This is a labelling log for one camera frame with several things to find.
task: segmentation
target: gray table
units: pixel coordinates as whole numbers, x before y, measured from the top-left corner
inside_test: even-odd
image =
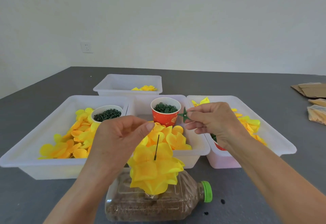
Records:
[[[162,94],[237,96],[297,147],[282,158],[326,193],[326,126],[308,120],[307,98],[290,88],[326,76],[70,67],[0,100],[0,156],[69,96],[97,95],[93,87],[110,73],[160,75]],[[213,169],[202,156],[187,171],[209,181],[214,197],[178,223],[280,223],[242,169]],[[0,168],[0,223],[42,223],[74,181],[34,180],[18,168]],[[104,199],[95,223],[108,223]]]

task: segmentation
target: electrical outlet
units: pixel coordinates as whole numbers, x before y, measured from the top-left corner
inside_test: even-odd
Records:
[[[80,46],[83,53],[93,53],[92,45],[89,41],[81,41]]]

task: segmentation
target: right hand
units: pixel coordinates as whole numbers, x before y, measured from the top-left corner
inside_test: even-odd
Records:
[[[206,103],[187,110],[187,130],[216,135],[218,145],[228,149],[233,142],[250,135],[226,102]]]

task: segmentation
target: plastic storage box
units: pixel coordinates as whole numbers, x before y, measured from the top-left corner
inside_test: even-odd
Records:
[[[133,88],[141,88],[144,85],[153,85],[156,91],[137,91]],[[130,96],[130,95],[158,95],[162,93],[161,76],[150,75],[119,75],[109,74],[93,89],[98,95]]]
[[[189,95],[187,99],[191,106],[193,106],[191,100],[199,103],[202,99],[208,97],[210,102],[227,102],[231,108],[236,108],[237,113],[241,113],[243,116],[248,115],[251,119],[260,120],[260,128],[257,134],[265,140],[268,148],[270,148],[275,154],[281,156],[283,154],[294,154],[296,147],[285,137],[283,137],[278,131],[271,127],[265,120],[259,117],[254,111],[252,111],[246,104],[244,104],[239,98],[235,96],[205,96],[205,95]],[[206,133],[205,137],[211,147],[210,153],[207,155],[210,165],[213,168],[236,168],[241,167],[240,164],[230,155],[227,151],[222,151],[215,146],[214,140],[210,134]]]
[[[53,135],[66,134],[75,123],[75,112],[92,107],[117,105],[122,108],[121,116],[127,112],[132,98],[119,96],[74,95],[66,99],[55,111],[28,133],[19,143],[0,158],[2,167],[19,167],[34,179],[77,178],[86,159],[46,159],[38,160],[43,144],[55,144]]]
[[[152,95],[137,95],[134,96],[133,103],[130,103],[127,111],[127,115],[135,115],[148,121],[153,120],[151,102],[158,96]],[[190,108],[189,102],[184,95],[160,95],[159,97],[170,97],[181,104],[181,110],[186,107]],[[183,128],[185,124],[182,118],[178,116],[175,125],[180,125]],[[184,129],[183,135],[186,137],[186,143],[192,146],[192,150],[174,150],[173,156],[181,160],[184,164],[184,168],[193,168],[197,160],[201,155],[207,155],[210,152],[210,146],[207,143],[207,139],[203,134],[198,135],[194,131],[188,131]]]

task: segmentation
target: paper cup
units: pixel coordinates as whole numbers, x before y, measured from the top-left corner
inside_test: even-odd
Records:
[[[177,108],[177,111],[174,113],[168,113],[168,114],[167,113],[159,113],[159,112],[155,111],[154,108],[160,102],[164,103],[165,105],[175,106]],[[152,101],[151,108],[152,108],[154,122],[158,122],[161,125],[165,125],[166,127],[168,127],[168,126],[175,124],[177,117],[178,117],[178,113],[181,109],[181,104],[180,104],[180,102],[178,102],[175,99],[172,99],[169,97],[160,97],[160,98],[156,98],[155,100]]]
[[[93,120],[93,122],[95,122],[95,123],[101,123],[101,122],[98,122],[98,121],[94,120],[94,116],[96,114],[103,113],[104,111],[109,110],[109,109],[116,109],[116,110],[118,110],[118,111],[120,111],[122,113],[122,108],[119,107],[119,106],[115,106],[115,105],[102,106],[102,107],[99,107],[99,108],[95,109],[92,112],[92,120]]]

